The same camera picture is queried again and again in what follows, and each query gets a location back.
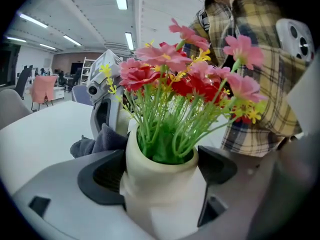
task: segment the towel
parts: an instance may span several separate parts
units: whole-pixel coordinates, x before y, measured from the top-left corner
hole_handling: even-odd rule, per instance
[[[125,150],[127,141],[127,136],[116,133],[104,123],[96,140],[82,135],[81,140],[71,146],[70,153],[74,158],[79,158],[102,151]]]

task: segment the wall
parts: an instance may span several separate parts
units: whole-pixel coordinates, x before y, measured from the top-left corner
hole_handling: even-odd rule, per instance
[[[70,73],[72,63],[83,63],[85,57],[88,60],[96,60],[102,53],[99,52],[75,52],[55,54],[53,56],[52,71],[60,69],[64,73]]]
[[[21,73],[25,65],[28,67],[33,65],[34,68],[38,68],[39,73],[41,68],[48,71],[48,68],[51,67],[53,57],[53,53],[22,45],[16,62],[15,75]],[[45,65],[46,59],[50,61],[47,65]]]

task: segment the brown wall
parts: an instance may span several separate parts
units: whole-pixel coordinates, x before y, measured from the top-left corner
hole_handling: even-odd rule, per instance
[[[52,71],[60,69],[64,73],[70,73],[72,63],[83,63],[85,57],[89,60],[96,60],[101,54],[99,52],[55,54],[52,61]]]

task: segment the white shelving unit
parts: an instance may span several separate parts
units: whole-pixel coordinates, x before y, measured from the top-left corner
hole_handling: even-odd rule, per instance
[[[87,81],[90,75],[91,65],[95,61],[96,61],[95,59],[87,59],[87,57],[84,57],[82,71],[81,71],[80,85],[87,84]]]

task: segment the tabletop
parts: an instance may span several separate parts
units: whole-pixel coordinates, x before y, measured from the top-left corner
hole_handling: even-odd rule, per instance
[[[92,106],[66,101],[0,130],[0,176],[10,195],[44,168],[72,160],[81,136],[93,139]]]

